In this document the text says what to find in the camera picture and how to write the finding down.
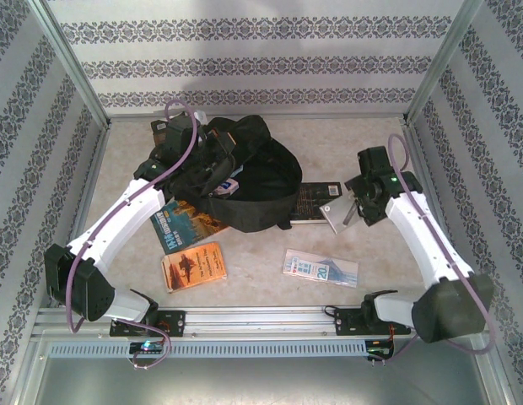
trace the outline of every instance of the blue book cover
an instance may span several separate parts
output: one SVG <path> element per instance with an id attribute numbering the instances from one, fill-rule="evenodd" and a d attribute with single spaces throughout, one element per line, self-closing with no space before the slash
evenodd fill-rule
<path id="1" fill-rule="evenodd" d="M 228 228 L 185 201 L 173 200 L 151 217 L 166 255 L 182 251 L 200 240 Z"/>

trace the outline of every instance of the black backpack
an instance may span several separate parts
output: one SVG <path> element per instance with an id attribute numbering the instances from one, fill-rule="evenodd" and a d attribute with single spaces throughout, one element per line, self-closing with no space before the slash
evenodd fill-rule
<path id="1" fill-rule="evenodd" d="M 303 173 L 295 156 L 271 137 L 263 119 L 260 116 L 246 116 L 239 121 L 214 118 L 203 126 L 202 132 L 214 134 L 213 142 L 214 139 L 221 142 L 229 134 L 233 149 L 217 157 L 210 153 L 214 148 L 209 137 L 204 137 L 204 144 L 197 147 L 181 168 L 180 179 L 171 185 L 175 198 L 242 232 L 257 232 L 275 224 L 283 230 L 291 228 L 289 215 L 297 202 Z M 211 175 L 200 183 L 199 164 L 203 161 L 207 167 L 208 159 L 218 164 L 213 165 Z M 240 172 L 233 178 L 239 182 L 239 188 L 228 197 L 217 196 L 215 188 L 237 170 Z"/>

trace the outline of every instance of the orange book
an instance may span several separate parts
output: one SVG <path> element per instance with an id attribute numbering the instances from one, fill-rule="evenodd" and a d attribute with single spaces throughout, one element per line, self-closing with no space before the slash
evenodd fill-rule
<path id="1" fill-rule="evenodd" d="M 226 277 L 226 267 L 217 242 L 178 251 L 162 259 L 168 292 Z"/>

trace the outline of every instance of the book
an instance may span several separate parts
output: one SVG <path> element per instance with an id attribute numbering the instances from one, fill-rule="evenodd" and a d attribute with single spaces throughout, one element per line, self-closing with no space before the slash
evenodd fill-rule
<path id="1" fill-rule="evenodd" d="M 331 284 L 357 287 L 359 265 L 343 259 L 318 256 L 303 251 L 286 250 L 284 274 Z"/>
<path id="2" fill-rule="evenodd" d="M 320 211 L 322 205 L 342 195 L 339 182 L 301 183 L 299 197 L 291 213 L 291 224 L 318 224 L 326 222 Z"/>
<path id="3" fill-rule="evenodd" d="M 169 293 L 226 277 L 218 242 L 164 256 L 162 271 Z"/>
<path id="4" fill-rule="evenodd" d="M 151 222 L 166 255 L 186 249 L 228 228 L 228 225 L 181 200 L 172 200 L 164 205 L 151 217 Z"/>

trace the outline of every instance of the black book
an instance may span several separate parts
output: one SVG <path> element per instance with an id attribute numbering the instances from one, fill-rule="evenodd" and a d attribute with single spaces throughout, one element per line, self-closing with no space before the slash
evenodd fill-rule
<path id="1" fill-rule="evenodd" d="M 301 183 L 297 204 L 291 213 L 292 224 L 323 224 L 322 205 L 342 195 L 339 182 Z"/>

